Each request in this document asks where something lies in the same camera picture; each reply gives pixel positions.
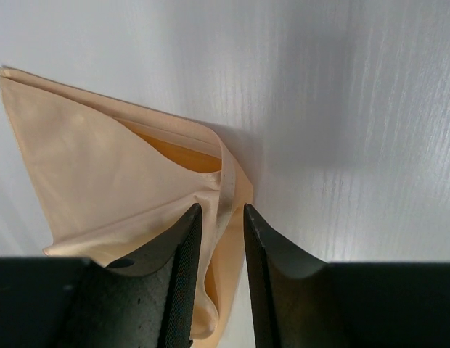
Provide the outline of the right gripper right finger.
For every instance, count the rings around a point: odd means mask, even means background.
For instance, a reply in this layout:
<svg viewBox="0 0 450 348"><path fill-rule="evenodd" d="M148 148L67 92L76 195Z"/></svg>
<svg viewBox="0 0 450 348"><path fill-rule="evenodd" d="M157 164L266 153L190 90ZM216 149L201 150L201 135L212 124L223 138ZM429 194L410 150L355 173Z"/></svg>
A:
<svg viewBox="0 0 450 348"><path fill-rule="evenodd" d="M257 347L450 347L450 262L325 262L243 220Z"/></svg>

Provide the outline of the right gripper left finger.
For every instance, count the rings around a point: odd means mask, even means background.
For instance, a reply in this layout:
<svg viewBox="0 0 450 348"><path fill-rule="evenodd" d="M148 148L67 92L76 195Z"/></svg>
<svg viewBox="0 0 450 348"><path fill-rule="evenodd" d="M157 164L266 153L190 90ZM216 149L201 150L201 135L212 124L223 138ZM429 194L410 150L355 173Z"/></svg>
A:
<svg viewBox="0 0 450 348"><path fill-rule="evenodd" d="M190 347L202 210L102 267L0 257L0 347Z"/></svg>

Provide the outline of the peach satin cloth napkin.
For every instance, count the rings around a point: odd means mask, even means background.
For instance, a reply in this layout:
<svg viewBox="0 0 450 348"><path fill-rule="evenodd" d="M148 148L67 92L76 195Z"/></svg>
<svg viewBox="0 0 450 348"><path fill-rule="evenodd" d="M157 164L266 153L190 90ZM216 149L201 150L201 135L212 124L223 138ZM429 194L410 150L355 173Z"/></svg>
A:
<svg viewBox="0 0 450 348"><path fill-rule="evenodd" d="M0 68L0 94L52 232L49 256L109 265L202 207L191 337L217 347L245 256L253 186L210 128Z"/></svg>

